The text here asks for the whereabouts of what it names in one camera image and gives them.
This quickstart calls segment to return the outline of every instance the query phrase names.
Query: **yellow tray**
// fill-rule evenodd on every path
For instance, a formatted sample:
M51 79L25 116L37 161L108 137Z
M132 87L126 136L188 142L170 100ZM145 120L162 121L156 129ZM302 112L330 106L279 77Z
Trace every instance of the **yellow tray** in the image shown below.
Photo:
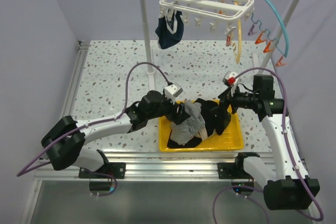
M171 122L165 117L159 118L159 148L161 152L209 152L209 151L232 151L240 150L244 147L242 131L238 115L231 114L231 121L222 135L213 135L202 141L195 148L168 148L167 143L170 136Z

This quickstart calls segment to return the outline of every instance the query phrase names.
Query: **gray floor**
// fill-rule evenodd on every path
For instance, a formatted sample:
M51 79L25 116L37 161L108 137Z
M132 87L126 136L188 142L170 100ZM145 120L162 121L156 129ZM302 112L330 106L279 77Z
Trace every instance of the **gray floor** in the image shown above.
M88 182L44 182L32 224L214 223L212 203L228 183L120 182L111 196L89 196ZM261 194L253 193L265 206ZM272 224L311 223L295 211L269 211ZM249 200L223 193L218 223L264 224L262 210Z

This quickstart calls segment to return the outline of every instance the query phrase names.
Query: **white metal rod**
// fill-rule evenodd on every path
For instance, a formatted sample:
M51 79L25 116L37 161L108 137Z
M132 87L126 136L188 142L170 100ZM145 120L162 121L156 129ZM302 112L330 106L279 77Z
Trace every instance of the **white metal rod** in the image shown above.
M285 27L287 27L288 25L288 22L290 20L290 18L292 17L293 13L294 13L294 10L295 8L297 7L298 3L299 3L300 0L293 0L292 3L290 4L289 8L288 8L288 11L285 15L285 18L284 18L284 21L283 21L283 24L285 25ZM278 41L280 41L280 38L282 37L282 29L281 27L278 29L278 32L277 32L277 36L276 38L278 39ZM270 49L275 49L276 47L276 43L274 43ZM269 60L271 59L273 55L273 51L272 52L269 52L266 54L265 58L263 59L262 63L261 63L261 66L262 68L265 68L269 62ZM258 71L258 74L262 74L263 73L263 70L259 70Z
M147 62L152 62L152 53L151 53L151 41L149 39L149 29L148 29L148 19L147 19L147 10L146 10L146 1L140 0L140 9L141 9L141 17L142 17L142 29L143 29L143 37L145 41L145 50L146 50L146 59ZM148 65L148 73L152 73L154 71L151 65Z

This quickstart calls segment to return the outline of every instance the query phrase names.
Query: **orange clip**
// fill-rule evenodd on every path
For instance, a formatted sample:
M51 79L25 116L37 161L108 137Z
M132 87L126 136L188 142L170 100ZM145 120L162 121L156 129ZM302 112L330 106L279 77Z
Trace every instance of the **orange clip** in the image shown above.
M275 64L275 66L277 67L282 67L284 65L287 65L287 63L282 63L282 60L283 60L283 56L280 57L280 59L277 61L277 63Z
M231 46L231 36L226 36L226 46Z
M273 40L270 40L270 42L267 44L267 46L263 50L264 53L273 52L274 51L274 49L269 49L269 47L271 46L272 42L273 42Z
M261 37L263 36L264 32L265 32L265 31L262 31L261 34L259 35L259 37L257 38L257 40L256 40L256 42L255 42L256 45L257 45L257 44L260 44L260 43L263 43L263 42L266 41L266 40L262 40L262 39L261 39Z

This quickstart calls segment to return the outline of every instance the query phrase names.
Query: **terrazzo tabletop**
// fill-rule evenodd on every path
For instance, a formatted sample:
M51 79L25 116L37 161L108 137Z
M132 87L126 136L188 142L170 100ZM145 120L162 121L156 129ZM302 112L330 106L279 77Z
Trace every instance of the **terrazzo tabletop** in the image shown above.
M168 79L183 88L179 100L197 98L216 99L226 86L222 83L230 70L242 72L252 67L252 52L264 56L265 44L243 41L240 63L235 63L231 47L226 41L185 40L166 50L151 42L153 62L160 66ZM143 40L91 41L83 68L76 101L72 111L75 119L87 120L115 114L125 102L125 80L129 70L145 61ZM130 78L128 105L139 101L149 91L146 66L137 67ZM242 83L252 86L253 73L242 77ZM162 91L166 83L155 74L155 88ZM275 83L276 97L281 97ZM244 148L235 152L271 152L271 147L258 116L251 110L238 110ZM89 148L109 152L159 152L158 120L150 120L147 127L130 134L112 135L88 144Z

